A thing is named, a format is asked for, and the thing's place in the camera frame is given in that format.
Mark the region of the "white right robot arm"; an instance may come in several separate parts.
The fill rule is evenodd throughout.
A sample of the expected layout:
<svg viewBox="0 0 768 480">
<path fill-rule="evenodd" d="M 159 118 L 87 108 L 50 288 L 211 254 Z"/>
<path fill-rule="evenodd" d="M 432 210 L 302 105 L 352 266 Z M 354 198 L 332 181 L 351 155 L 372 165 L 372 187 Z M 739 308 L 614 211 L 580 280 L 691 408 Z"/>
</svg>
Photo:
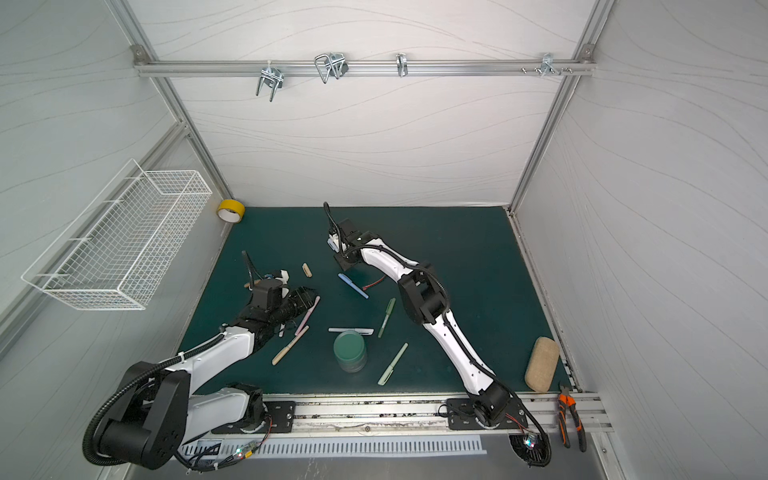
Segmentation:
<svg viewBox="0 0 768 480">
<path fill-rule="evenodd" d="M 342 270 L 358 264 L 378 269 L 396 282 L 408 317 L 438 342 L 457 370 L 478 426 L 492 429 L 508 417 L 513 408 L 522 417 L 513 422 L 521 430 L 523 461 L 530 467 L 546 467 L 552 459 L 549 435 L 519 395 L 487 367 L 461 331 L 452 311 L 450 297 L 428 262 L 411 260 L 371 232 L 361 231 L 348 220 L 336 221 L 328 203 L 323 211 L 329 223 L 328 244 Z"/>
</svg>

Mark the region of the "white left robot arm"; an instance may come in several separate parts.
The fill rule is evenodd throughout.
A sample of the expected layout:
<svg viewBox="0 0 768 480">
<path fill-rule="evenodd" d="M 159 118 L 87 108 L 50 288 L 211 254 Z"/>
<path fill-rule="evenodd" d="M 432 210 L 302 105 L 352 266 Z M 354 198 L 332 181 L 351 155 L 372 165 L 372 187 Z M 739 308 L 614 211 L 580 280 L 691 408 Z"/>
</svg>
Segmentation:
<svg viewBox="0 0 768 480">
<path fill-rule="evenodd" d="M 195 470 L 199 459 L 184 458 L 184 445 L 217 428 L 247 433 L 268 428 L 272 416 L 261 388 L 234 383 L 210 394 L 198 391 L 231 365 L 258 352 L 281 325 L 308 313 L 317 293 L 309 287 L 289 286 L 284 273 L 262 276 L 250 256 L 243 259 L 249 298 L 235 320 L 188 351 L 129 367 L 85 429 L 81 450 L 89 463 L 130 463 L 155 470 L 175 458 Z"/>
</svg>

